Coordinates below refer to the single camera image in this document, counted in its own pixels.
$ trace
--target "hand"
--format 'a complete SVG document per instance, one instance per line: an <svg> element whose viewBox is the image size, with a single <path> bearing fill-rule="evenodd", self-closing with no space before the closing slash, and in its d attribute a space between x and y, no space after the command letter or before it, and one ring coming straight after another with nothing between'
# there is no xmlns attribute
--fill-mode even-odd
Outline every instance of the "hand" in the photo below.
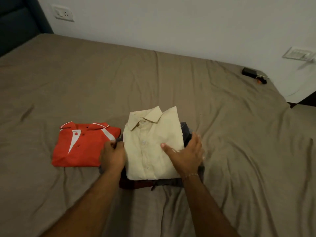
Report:
<svg viewBox="0 0 316 237"><path fill-rule="evenodd" d="M169 156L174 168L182 179L189 174L198 173L198 167L203 161L204 150L200 136L195 132L188 145L181 151L176 152L165 143L161 143L161 148Z"/></svg>
<svg viewBox="0 0 316 237"><path fill-rule="evenodd" d="M107 141L101 151L100 162L104 171L122 171L126 162L124 142Z"/></svg>

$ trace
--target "switch plate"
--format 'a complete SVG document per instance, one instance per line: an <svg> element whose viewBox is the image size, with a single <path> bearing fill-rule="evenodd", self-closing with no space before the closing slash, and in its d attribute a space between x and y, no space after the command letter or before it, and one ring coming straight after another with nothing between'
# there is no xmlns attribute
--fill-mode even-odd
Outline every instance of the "switch plate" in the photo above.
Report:
<svg viewBox="0 0 316 237"><path fill-rule="evenodd" d="M74 21L71 10L68 7L63 7L59 5L52 5L53 14L57 19Z"/></svg>
<svg viewBox="0 0 316 237"><path fill-rule="evenodd" d="M303 48L291 47L284 55L283 58L295 59L300 61L309 61L314 58L316 51L305 50Z"/></svg>

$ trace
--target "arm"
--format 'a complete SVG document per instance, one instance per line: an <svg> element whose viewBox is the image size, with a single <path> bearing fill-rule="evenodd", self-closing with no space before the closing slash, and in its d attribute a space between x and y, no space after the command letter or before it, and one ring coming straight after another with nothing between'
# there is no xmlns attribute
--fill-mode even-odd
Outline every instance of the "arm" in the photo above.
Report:
<svg viewBox="0 0 316 237"><path fill-rule="evenodd" d="M100 161L105 172L84 196L45 233L50 236L101 236L125 165L124 143L105 143Z"/></svg>
<svg viewBox="0 0 316 237"><path fill-rule="evenodd" d="M162 143L161 147L183 180L197 237L238 237L238 233L230 225L197 175L204 153L201 138L193 133L188 146L180 152L174 152L165 143Z"/></svg>

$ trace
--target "floor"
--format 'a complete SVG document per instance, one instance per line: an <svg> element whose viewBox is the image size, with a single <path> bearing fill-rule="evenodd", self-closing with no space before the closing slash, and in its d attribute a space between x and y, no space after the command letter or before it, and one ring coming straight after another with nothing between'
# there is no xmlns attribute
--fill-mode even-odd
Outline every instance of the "floor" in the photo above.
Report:
<svg viewBox="0 0 316 237"><path fill-rule="evenodd" d="M316 107L296 105L292 108L307 135L316 140Z"/></svg>

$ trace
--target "red polo shirt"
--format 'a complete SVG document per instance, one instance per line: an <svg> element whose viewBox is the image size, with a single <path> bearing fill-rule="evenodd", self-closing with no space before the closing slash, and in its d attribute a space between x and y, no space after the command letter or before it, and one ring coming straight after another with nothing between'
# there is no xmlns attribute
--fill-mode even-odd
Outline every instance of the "red polo shirt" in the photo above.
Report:
<svg viewBox="0 0 316 237"><path fill-rule="evenodd" d="M98 167L104 143L115 140L121 129L107 123L75 124L72 121L60 127L52 165L57 167Z"/></svg>

